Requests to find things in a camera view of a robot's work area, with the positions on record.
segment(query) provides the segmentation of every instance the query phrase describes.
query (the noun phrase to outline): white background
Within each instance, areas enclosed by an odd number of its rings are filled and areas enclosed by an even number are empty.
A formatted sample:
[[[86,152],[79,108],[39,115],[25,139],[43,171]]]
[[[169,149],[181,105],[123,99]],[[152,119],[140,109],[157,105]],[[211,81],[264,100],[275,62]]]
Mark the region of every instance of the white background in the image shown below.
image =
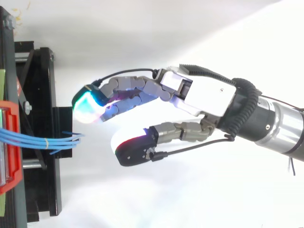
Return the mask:
[[[0,0],[0,5],[15,16],[21,12],[16,40],[34,40],[37,48],[55,52],[58,106],[70,105],[84,84],[107,74],[178,63],[245,78],[265,95],[304,106],[303,0]],[[72,159],[60,161],[63,211],[55,218],[41,213],[40,222],[28,226],[304,227],[303,162],[295,161],[293,177],[287,157],[242,139],[129,168],[111,151],[113,134],[126,124],[191,118],[154,101],[106,123],[74,121],[74,131],[86,137]]]

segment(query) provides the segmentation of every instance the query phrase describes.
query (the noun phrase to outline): robotic hand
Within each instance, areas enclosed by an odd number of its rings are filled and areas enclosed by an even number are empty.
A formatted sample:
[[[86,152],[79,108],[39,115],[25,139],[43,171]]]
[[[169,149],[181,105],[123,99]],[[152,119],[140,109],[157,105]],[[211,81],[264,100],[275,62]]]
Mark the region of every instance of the robotic hand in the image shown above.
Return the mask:
[[[152,71],[153,79],[144,76],[113,77],[147,70]],[[107,78],[111,79],[99,88]],[[204,114],[204,117],[200,123],[165,122],[143,129],[136,135],[129,135],[128,140],[121,142],[115,150],[122,166],[154,162],[212,143],[232,142],[236,135],[304,161],[302,109],[282,105],[282,102],[270,102],[249,81],[240,78],[230,80],[199,66],[180,65],[160,70],[118,72],[84,86],[74,96],[72,105],[76,119],[90,123],[96,119],[107,121],[158,97],[193,116]],[[154,150],[158,144],[173,139],[204,141],[216,128],[227,133],[225,139],[172,152]]]

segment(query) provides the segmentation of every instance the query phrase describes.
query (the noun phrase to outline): metal rod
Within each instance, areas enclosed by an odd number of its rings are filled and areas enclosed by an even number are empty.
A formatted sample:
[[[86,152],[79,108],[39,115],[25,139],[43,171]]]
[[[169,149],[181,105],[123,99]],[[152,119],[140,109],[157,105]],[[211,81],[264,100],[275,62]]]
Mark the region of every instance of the metal rod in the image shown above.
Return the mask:
[[[23,169],[38,169],[41,168],[41,164],[38,159],[24,159]]]
[[[27,57],[16,57],[15,61],[16,63],[25,63],[28,60]]]
[[[25,53],[15,53],[16,63],[25,63],[28,60],[29,52]]]

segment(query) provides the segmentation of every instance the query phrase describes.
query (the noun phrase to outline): screw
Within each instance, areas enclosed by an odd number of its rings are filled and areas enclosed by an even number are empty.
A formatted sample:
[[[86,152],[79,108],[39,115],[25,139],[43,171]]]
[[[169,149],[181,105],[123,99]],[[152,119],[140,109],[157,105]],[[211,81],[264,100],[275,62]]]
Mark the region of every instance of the screw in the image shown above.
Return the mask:
[[[52,62],[55,61],[55,56],[54,56],[54,52],[52,52],[50,55],[49,55],[49,58]]]
[[[30,111],[32,111],[32,106],[29,104],[28,101],[24,102],[24,111],[25,111],[25,114],[28,115],[30,113]]]
[[[16,27],[16,19],[12,15],[8,15],[4,19],[4,26],[9,30],[13,30]]]

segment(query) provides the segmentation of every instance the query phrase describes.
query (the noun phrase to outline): silver metal cylinder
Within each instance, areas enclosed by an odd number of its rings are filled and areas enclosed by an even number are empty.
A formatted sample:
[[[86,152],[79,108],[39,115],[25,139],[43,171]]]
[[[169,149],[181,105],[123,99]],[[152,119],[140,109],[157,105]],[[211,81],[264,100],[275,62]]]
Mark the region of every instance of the silver metal cylinder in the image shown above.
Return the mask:
[[[16,63],[25,63],[28,60],[29,52],[25,53],[15,53]]]
[[[38,159],[24,159],[23,169],[38,169],[41,168],[41,164]]]
[[[290,151],[301,138],[303,118],[295,109],[273,103],[275,122],[272,130],[256,144],[265,148],[285,153]]]

